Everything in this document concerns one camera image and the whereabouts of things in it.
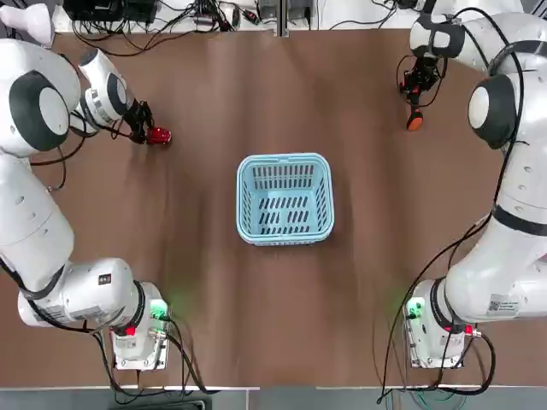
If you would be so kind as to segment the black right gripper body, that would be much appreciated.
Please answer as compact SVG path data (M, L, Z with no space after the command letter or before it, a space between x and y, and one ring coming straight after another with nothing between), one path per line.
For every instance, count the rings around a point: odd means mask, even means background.
M413 66L413 75L417 81L437 81L444 77L444 67L438 67L439 58L417 56Z

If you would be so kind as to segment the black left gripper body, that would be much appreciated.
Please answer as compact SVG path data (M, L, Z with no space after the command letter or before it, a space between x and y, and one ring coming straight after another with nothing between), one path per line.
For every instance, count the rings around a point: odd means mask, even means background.
M143 123L143 116L142 116L142 102L146 101L138 101L137 99L134 99L132 102L132 106L125 112L123 115L123 120L128 124L132 123Z

